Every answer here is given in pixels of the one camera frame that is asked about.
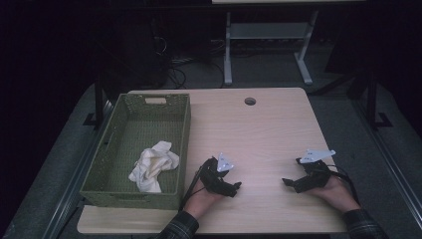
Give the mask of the white metal table frame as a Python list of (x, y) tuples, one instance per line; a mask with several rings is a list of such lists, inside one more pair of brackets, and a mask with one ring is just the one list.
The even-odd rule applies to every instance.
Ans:
[(224, 84), (233, 84), (231, 41), (232, 40), (301, 40), (302, 47), (294, 53), (297, 67), (304, 84), (310, 86), (313, 79), (307, 67), (305, 57), (317, 23), (317, 17), (323, 4), (359, 3), (365, 0), (211, 0), (213, 6), (226, 7), (269, 7), (271, 10), (293, 7), (300, 13), (309, 7), (309, 18), (302, 22), (283, 20), (282, 22), (233, 22), (233, 10), (226, 13), (225, 53), (224, 53)]

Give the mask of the green woven basket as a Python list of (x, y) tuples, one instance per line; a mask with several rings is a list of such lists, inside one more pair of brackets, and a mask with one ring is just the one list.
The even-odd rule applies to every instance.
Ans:
[[(187, 94), (122, 94), (99, 142), (81, 195), (94, 206), (176, 210), (184, 194), (190, 133)], [(158, 192), (143, 192), (129, 174), (141, 153), (167, 141), (179, 165), (157, 175)]]

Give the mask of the person's left hand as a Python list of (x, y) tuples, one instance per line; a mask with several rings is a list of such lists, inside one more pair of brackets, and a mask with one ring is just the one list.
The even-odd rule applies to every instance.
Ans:
[(194, 194), (189, 197), (183, 210), (199, 220), (214, 204), (223, 198), (223, 195), (210, 193), (203, 186), (197, 184), (194, 187)]

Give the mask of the black metal stand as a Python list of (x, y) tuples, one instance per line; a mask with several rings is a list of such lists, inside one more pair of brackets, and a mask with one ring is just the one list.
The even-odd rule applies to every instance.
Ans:
[(95, 111), (88, 114), (85, 118), (84, 125), (91, 125), (95, 129), (98, 129), (104, 119), (104, 104), (103, 104), (103, 86), (102, 78), (97, 76), (95, 83)]
[(366, 119), (373, 130), (380, 127), (392, 127), (392, 123), (385, 113), (376, 110), (377, 80), (373, 72), (367, 75)]

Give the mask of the person's right hand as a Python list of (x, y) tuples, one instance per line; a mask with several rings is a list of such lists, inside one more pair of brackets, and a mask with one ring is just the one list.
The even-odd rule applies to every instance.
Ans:
[(308, 194), (323, 199), (341, 213), (360, 209), (360, 205), (336, 176), (331, 176), (325, 187), (311, 189), (308, 191)]

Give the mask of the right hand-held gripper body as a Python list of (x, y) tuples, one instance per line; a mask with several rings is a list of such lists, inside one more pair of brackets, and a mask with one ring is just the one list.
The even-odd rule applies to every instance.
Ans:
[(297, 158), (297, 164), (304, 168), (307, 175), (298, 179), (298, 184), (295, 186), (302, 192), (324, 187), (330, 178), (330, 170), (323, 160), (332, 155), (335, 155), (334, 150), (308, 149), (303, 157)]

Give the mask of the white towel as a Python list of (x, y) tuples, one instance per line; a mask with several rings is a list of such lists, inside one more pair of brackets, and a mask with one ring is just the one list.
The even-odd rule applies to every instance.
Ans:
[(158, 175), (162, 171), (173, 170), (179, 166), (180, 157), (171, 151), (172, 143), (160, 141), (146, 148), (134, 164), (128, 179), (136, 183), (140, 192), (160, 193)]

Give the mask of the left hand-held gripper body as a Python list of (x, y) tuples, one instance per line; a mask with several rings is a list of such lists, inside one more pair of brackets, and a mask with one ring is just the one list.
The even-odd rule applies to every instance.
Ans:
[(220, 153), (218, 157), (212, 156), (207, 159), (200, 168), (199, 177), (205, 188), (212, 193), (226, 196), (230, 190), (228, 182), (223, 177), (234, 167), (234, 165)]

